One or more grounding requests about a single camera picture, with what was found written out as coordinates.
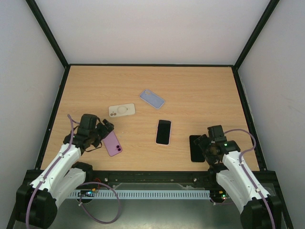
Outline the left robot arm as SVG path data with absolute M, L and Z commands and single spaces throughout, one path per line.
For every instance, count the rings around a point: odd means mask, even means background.
M 102 140 L 114 130 L 112 123 L 93 114 L 83 114 L 77 126 L 73 126 L 74 123 L 70 119 L 70 132 L 47 168 L 16 192 L 15 219 L 25 223 L 27 228 L 50 227 L 68 195 L 92 177 L 92 165 L 78 160 L 90 146 L 100 148 Z

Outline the purple phone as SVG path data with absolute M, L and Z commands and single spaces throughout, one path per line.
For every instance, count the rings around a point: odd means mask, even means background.
M 109 156 L 115 156 L 123 151 L 114 131 L 110 132 L 102 141 Z

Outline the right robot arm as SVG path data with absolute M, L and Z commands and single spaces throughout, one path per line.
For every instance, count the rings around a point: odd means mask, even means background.
M 195 139 L 210 173 L 208 182 L 221 186 L 240 212 L 244 229 L 279 229 L 282 202 L 258 181 L 244 154 L 234 140 L 228 141 L 221 125 L 207 128 L 208 133 Z

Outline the lavender phone case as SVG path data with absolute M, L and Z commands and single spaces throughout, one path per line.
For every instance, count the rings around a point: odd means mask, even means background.
M 155 109 L 160 109 L 164 103 L 165 100 L 162 99 L 157 94 L 153 93 L 152 91 L 145 89 L 141 94 L 140 98 L 144 100 L 146 103 L 154 107 Z

